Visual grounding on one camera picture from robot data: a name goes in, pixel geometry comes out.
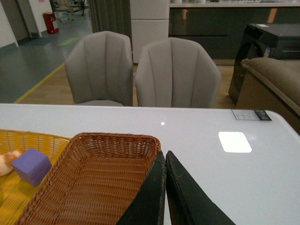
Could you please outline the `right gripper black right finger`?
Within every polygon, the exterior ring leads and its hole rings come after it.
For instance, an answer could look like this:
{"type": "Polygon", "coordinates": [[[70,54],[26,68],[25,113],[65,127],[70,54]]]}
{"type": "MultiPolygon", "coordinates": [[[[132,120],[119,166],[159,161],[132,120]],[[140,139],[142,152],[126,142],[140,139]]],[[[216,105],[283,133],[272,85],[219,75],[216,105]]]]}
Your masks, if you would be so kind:
{"type": "Polygon", "coordinates": [[[233,225],[172,151],[166,154],[166,194],[173,225],[233,225]]]}

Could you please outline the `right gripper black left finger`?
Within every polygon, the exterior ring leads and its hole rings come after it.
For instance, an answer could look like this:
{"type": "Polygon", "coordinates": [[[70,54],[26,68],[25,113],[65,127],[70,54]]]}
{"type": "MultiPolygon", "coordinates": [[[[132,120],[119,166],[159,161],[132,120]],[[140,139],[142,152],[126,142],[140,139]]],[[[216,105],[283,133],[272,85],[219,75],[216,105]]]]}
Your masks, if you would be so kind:
{"type": "Polygon", "coordinates": [[[162,225],[165,212],[166,164],[158,152],[152,168],[118,225],[162,225]]]}

